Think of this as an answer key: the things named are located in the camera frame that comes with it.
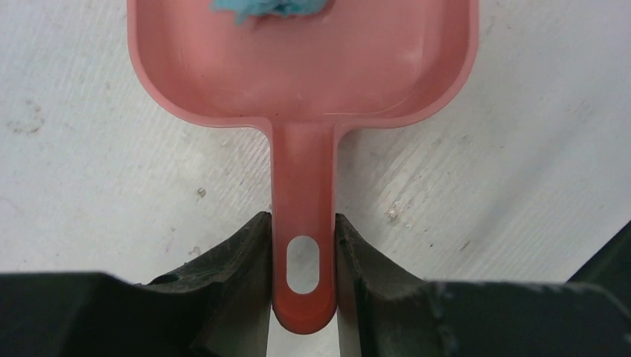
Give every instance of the white surface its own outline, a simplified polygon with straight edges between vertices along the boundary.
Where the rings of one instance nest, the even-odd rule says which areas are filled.
[[[349,135],[338,211],[421,277],[567,279],[631,219],[630,19],[628,0],[482,0],[463,91]],[[160,109],[123,0],[0,0],[0,45],[2,271],[146,283],[268,208],[264,137]],[[335,324],[272,322],[270,356],[338,354]]]

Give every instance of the dirt spot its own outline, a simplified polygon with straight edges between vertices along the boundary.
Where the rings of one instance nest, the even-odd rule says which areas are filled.
[[[386,213],[388,223],[390,223],[391,225],[396,225],[401,220],[401,218],[399,217],[400,214],[401,209],[399,209],[397,206],[393,206],[392,208],[390,208],[390,210],[388,210],[388,212]]]
[[[486,31],[484,32],[487,36],[489,36],[493,32],[493,26],[495,26],[495,16],[491,16],[490,24],[488,25]]]
[[[0,213],[2,216],[24,216],[25,212],[15,202],[6,197],[0,197]]]
[[[202,255],[202,249],[199,246],[195,245],[193,247],[193,250],[188,252],[188,255],[195,255],[199,257],[200,255]]]
[[[473,139],[469,135],[462,135],[460,139],[463,144],[469,145],[473,142]]]
[[[465,242],[465,243],[464,243],[464,244],[460,247],[460,249],[458,249],[458,250],[459,250],[459,251],[463,251],[463,250],[464,250],[467,246],[469,246],[469,243],[471,243],[471,241],[470,241],[470,240],[467,240],[467,242]]]
[[[168,253],[171,250],[171,245],[173,244],[175,237],[171,236],[171,238],[169,238],[169,241],[167,242],[167,246],[164,247],[164,252]]]
[[[13,134],[32,136],[35,135],[44,125],[45,119],[42,115],[42,107],[27,99],[24,101],[28,114],[21,120],[9,120],[6,124]]]

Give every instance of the oval hole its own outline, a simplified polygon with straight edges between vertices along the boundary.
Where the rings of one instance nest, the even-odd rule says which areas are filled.
[[[320,281],[320,248],[311,237],[299,236],[287,246],[287,284],[297,294],[309,294]]]

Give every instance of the blue tissue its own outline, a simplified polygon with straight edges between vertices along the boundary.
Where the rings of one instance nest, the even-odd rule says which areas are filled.
[[[327,0],[214,0],[212,10],[230,10],[237,14],[237,24],[248,16],[311,15],[324,9]]]

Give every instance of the pink plastic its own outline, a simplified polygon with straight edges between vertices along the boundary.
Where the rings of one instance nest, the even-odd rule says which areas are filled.
[[[335,167],[359,127],[418,122],[461,89],[478,44],[478,0],[335,0],[307,18],[250,19],[209,0],[128,0],[129,52],[145,89],[202,126],[250,126],[272,147],[274,311],[290,331],[324,327],[336,309]],[[320,251],[320,281],[286,280],[298,236]]]

